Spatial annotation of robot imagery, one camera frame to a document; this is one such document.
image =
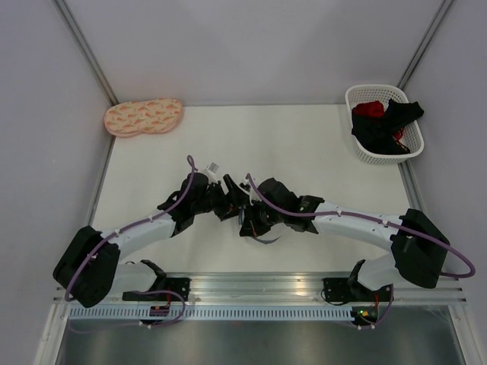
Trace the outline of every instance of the plastic basket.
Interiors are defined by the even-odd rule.
[[[384,109],[386,109],[389,105],[389,99],[393,99],[398,103],[409,102],[404,92],[394,86],[369,84],[350,87],[345,93],[345,100],[347,108],[349,109],[350,126],[353,127],[352,109],[355,108],[357,104],[379,100],[384,105]],[[355,152],[357,153],[358,158],[365,163],[376,165],[404,162],[408,158],[418,156],[422,153],[423,148],[425,147],[425,141],[423,140],[418,122],[416,121],[408,124],[404,128],[404,136],[400,140],[402,144],[410,149],[410,154],[375,154],[367,151],[354,135],[352,137],[355,140]]]

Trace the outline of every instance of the white table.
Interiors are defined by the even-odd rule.
[[[345,106],[188,107],[166,135],[115,141],[94,227],[121,227],[142,217],[179,189],[189,172],[211,162],[236,182],[275,177],[297,195],[323,197],[345,207],[403,214],[409,207],[397,165],[360,162],[352,150]],[[151,244],[127,260],[150,259],[168,272],[350,271],[360,259],[385,252],[339,236],[296,233],[263,245],[238,236],[236,218],[195,218],[188,230]]]

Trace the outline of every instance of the robotic arm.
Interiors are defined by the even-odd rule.
[[[81,228],[53,273],[66,289],[66,295],[71,294],[88,308],[108,293],[164,289],[166,274],[154,263],[142,260],[134,265],[119,265],[119,261],[150,243],[183,232],[193,224],[197,214],[213,211],[225,221],[238,216],[240,210],[243,210],[240,236],[262,236],[274,224],[283,223],[297,232],[337,234],[385,249],[388,252],[385,256],[361,260],[353,268],[348,284],[358,299],[384,285],[404,280],[420,287],[436,287],[447,250],[400,229],[420,231],[449,246],[446,237],[422,212],[409,209],[403,216],[365,214],[322,198],[297,197],[273,178],[257,188],[251,178],[249,185],[238,186],[225,175],[225,191],[215,177],[217,169],[212,163],[202,172],[193,171],[180,190],[157,206],[156,211],[120,230]]]

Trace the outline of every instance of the metal frame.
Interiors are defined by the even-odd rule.
[[[88,62],[94,77],[112,105],[119,103],[110,83],[105,77],[102,68],[97,62],[93,51],[75,20],[75,17],[65,0],[52,0],[59,11],[66,26],[70,30],[75,42]],[[398,87],[403,89],[417,69],[422,57],[444,22],[447,14],[452,9],[455,0],[443,0],[434,15],[425,35],[422,37],[418,48],[411,58],[406,70],[399,80]],[[107,173],[110,156],[115,138],[110,141],[107,158],[97,184],[96,192],[92,199],[91,209],[88,212],[87,222],[93,221],[97,209],[98,199],[103,187],[103,181]],[[418,186],[415,182],[412,167],[409,161],[399,165],[399,171],[403,178],[403,184],[409,204],[412,208],[425,210]],[[230,307],[237,306],[262,306],[262,307],[307,307],[323,308],[329,306],[320,298],[323,288],[322,278],[343,277],[348,273],[323,272],[323,273],[173,273],[171,276],[189,277],[192,279],[189,304],[204,306]],[[53,298],[53,305],[46,328],[41,338],[35,364],[55,363],[59,353],[62,336],[65,331],[68,313],[71,305],[62,299],[63,289],[58,288]],[[460,346],[468,365],[487,363],[485,361],[484,346],[479,340],[465,294],[458,280],[442,278],[436,290],[418,289],[410,284],[397,285],[394,292],[394,306],[430,306],[447,305],[450,308],[451,318],[457,333]],[[109,297],[103,304],[111,306],[128,305],[123,303],[120,297]]]

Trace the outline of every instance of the black cable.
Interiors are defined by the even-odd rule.
[[[341,303],[332,303],[332,302],[329,302],[329,301],[328,301],[328,300],[326,300],[326,298],[324,297],[324,295],[323,295],[323,293],[324,293],[324,292],[325,292],[325,290],[323,289],[323,290],[321,291],[321,298],[322,298],[322,299],[323,299],[325,302],[327,302],[328,304],[331,304],[332,306],[344,306],[344,305],[346,305],[346,304],[350,303],[350,302],[341,302]]]

